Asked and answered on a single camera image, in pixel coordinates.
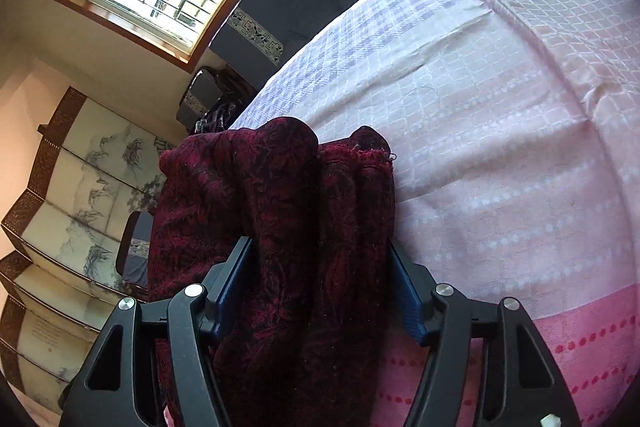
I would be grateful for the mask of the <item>dark red floral sweater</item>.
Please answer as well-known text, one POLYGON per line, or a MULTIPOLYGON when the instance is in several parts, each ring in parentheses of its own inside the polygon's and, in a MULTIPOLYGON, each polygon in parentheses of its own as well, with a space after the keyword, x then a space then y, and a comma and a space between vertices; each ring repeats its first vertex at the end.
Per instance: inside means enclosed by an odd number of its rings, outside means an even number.
POLYGON ((364 426, 393 304, 390 147, 362 127, 320 143, 295 118, 192 135, 163 153, 149 295, 176 295, 243 236, 257 263, 208 352, 235 426, 364 426))

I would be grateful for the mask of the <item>pile of dark clothes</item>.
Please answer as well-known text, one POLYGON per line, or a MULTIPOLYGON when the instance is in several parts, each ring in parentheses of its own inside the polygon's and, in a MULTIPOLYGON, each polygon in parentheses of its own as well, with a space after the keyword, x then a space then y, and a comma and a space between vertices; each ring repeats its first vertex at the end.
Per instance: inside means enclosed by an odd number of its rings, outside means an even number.
POLYGON ((221 90, 221 96, 196 122, 194 134, 228 130, 257 95, 257 90, 250 83, 242 77, 230 75, 226 70, 218 72, 216 85, 221 90))

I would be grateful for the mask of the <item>painted folding screen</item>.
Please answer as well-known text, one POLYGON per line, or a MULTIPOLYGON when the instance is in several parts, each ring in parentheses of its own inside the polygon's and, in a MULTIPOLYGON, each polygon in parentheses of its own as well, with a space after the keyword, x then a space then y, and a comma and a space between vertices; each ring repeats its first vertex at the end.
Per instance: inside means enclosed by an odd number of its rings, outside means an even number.
POLYGON ((170 145, 75 89, 39 132, 25 191, 1 221, 13 246, 1 260, 1 366, 59 414, 114 306, 140 287, 118 272, 118 253, 128 220, 160 196, 170 145))

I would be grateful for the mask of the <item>pink checked bed cover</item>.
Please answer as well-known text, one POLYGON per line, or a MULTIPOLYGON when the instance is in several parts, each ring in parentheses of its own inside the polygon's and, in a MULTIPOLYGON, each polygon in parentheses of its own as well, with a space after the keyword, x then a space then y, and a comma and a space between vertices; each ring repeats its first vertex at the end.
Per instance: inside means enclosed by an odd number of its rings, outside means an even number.
MULTIPOLYGON (((465 297, 513 297, 577 426, 620 418, 639 369, 639 0, 360 0, 229 130, 368 127, 392 153, 398 244, 465 297)), ((427 359, 393 304, 365 426, 405 424, 427 359)), ((474 339, 454 426, 473 426, 474 339)))

